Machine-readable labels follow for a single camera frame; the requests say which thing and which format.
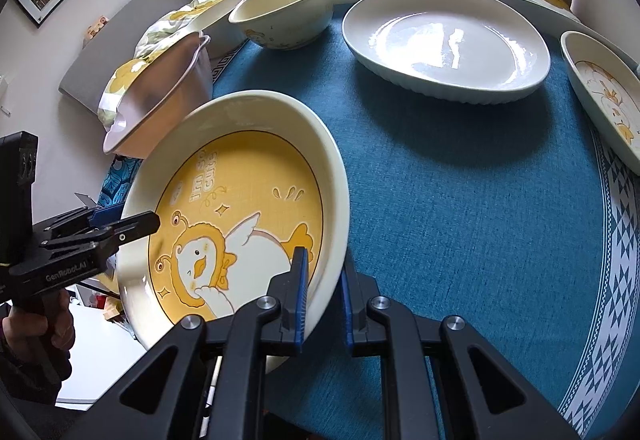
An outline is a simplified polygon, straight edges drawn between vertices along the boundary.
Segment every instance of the screw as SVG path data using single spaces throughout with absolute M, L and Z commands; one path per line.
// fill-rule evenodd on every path
M 388 297 L 384 297 L 383 295 L 377 295 L 371 298 L 371 306 L 373 308 L 377 308 L 378 310 L 384 310 L 385 308 L 389 308 L 391 306 L 391 300 Z
M 459 315 L 450 315 L 444 320 L 444 324 L 446 324 L 450 330 L 462 330 L 466 323 Z
M 195 330 L 202 324 L 202 317 L 196 314 L 189 314 L 180 319 L 180 325 L 186 330 Z
M 263 295 L 258 298 L 258 301 L 256 301 L 255 304 L 263 310 L 268 310 L 276 306 L 276 298 L 270 295 Z

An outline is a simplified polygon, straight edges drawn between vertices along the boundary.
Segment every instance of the bowl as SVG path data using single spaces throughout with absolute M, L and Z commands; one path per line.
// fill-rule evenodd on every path
M 118 104 L 104 153 L 146 159 L 185 115 L 211 99 L 207 43 L 209 36 L 191 32 L 140 72 Z
M 570 30 L 560 45 L 580 104 L 622 162 L 640 175 L 640 80 L 591 36 Z
M 184 29 L 187 32 L 202 31 L 210 37 L 207 45 L 209 58 L 219 58 L 241 45 L 246 36 L 237 25 L 229 23 L 229 13 L 242 0 L 222 0 L 196 16 Z
M 521 99 L 551 65 L 539 32 L 498 0 L 361 0 L 342 35 L 374 74 L 452 101 Z
M 123 218 L 147 210 L 158 232 L 116 260 L 146 348 L 184 315 L 215 319 L 264 295 L 295 245 L 311 252 L 305 336 L 314 329 L 340 276 L 350 207 L 340 151 L 307 106 L 253 90 L 196 109 L 142 163 Z
M 243 0 L 229 22 L 260 46 L 291 50 L 318 37 L 333 14 L 332 0 Z

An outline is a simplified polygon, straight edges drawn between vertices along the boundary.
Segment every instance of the gray headboard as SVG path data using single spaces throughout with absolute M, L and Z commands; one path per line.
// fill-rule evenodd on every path
M 98 102 L 114 70 L 133 58 L 136 43 L 156 20 L 192 0 L 132 0 L 82 49 L 60 81 L 63 94 L 97 113 Z

